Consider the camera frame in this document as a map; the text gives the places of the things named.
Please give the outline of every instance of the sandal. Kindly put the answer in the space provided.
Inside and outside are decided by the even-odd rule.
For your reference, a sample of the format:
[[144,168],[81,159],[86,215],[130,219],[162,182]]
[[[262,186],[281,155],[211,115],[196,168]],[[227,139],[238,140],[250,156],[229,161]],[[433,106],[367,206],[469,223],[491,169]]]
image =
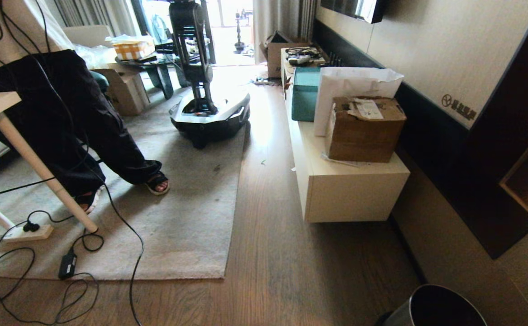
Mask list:
[[156,190],[156,187],[158,186],[158,184],[165,181],[169,181],[169,179],[167,179],[167,177],[161,171],[159,171],[154,175],[154,178],[146,182],[145,185],[147,186],[147,189],[149,189],[150,193],[154,194],[155,196],[161,196],[167,194],[167,192],[169,191],[169,182],[167,183],[167,187],[165,188],[165,190],[162,192],[158,192]]
[[88,192],[88,194],[75,196],[75,202],[77,202],[79,205],[87,204],[88,207],[85,210],[85,213],[91,213],[99,202],[99,194],[101,193],[101,190],[103,190],[103,186],[100,186],[97,190]]

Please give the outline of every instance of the television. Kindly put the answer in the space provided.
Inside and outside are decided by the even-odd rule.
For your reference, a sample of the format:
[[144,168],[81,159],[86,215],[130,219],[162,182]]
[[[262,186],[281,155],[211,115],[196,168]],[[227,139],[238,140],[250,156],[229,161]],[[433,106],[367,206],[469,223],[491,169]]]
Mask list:
[[386,0],[321,0],[320,6],[374,24],[382,21]]

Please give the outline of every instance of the curtain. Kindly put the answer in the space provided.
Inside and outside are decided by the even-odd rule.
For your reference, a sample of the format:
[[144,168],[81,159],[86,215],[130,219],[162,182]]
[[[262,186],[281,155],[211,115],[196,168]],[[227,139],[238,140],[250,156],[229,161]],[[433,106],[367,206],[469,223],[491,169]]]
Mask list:
[[258,49],[278,30],[295,41],[310,41],[317,0],[253,0],[256,63],[266,61]]
[[114,36],[139,36],[130,0],[54,0],[67,27],[107,25]]

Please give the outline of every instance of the logo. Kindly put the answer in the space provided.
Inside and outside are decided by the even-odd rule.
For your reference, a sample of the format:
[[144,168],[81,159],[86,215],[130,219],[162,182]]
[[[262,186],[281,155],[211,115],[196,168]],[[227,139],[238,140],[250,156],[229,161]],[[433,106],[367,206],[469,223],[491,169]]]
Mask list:
[[475,112],[475,110],[472,110],[470,107],[464,105],[458,100],[454,100],[449,94],[443,95],[441,104],[444,107],[451,107],[451,109],[454,109],[458,114],[461,114],[467,120],[473,120],[475,119],[475,116],[477,116],[477,112]]

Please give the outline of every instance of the teal box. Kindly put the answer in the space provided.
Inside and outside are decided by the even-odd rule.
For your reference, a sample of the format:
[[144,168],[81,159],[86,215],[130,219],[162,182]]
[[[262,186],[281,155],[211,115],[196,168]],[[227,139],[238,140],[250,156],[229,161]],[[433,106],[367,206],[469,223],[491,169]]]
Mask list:
[[292,120],[314,121],[320,67],[297,67],[294,72]]

